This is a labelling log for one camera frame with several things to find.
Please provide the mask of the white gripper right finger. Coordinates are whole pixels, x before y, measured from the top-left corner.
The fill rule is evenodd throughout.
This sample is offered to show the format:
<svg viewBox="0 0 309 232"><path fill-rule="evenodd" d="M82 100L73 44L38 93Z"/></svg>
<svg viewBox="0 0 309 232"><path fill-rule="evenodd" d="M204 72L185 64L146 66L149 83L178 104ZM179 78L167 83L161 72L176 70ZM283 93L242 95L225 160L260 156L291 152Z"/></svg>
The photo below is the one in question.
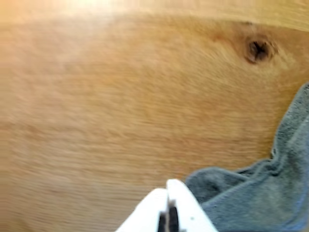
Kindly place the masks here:
<svg viewBox="0 0 309 232"><path fill-rule="evenodd" d="M205 214L189 188L178 179L169 179L168 230L170 232L216 232L217 229Z"/></svg>

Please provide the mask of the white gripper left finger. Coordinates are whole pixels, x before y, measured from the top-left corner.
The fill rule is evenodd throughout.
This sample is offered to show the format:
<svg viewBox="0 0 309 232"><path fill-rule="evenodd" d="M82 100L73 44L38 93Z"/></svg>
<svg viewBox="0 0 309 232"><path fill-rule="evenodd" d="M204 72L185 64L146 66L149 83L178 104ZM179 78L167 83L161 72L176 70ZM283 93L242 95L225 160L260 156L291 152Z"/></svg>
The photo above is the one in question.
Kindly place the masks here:
<svg viewBox="0 0 309 232"><path fill-rule="evenodd" d="M156 188L149 192L117 229L118 232L157 232L160 218L168 211L168 191Z"/></svg>

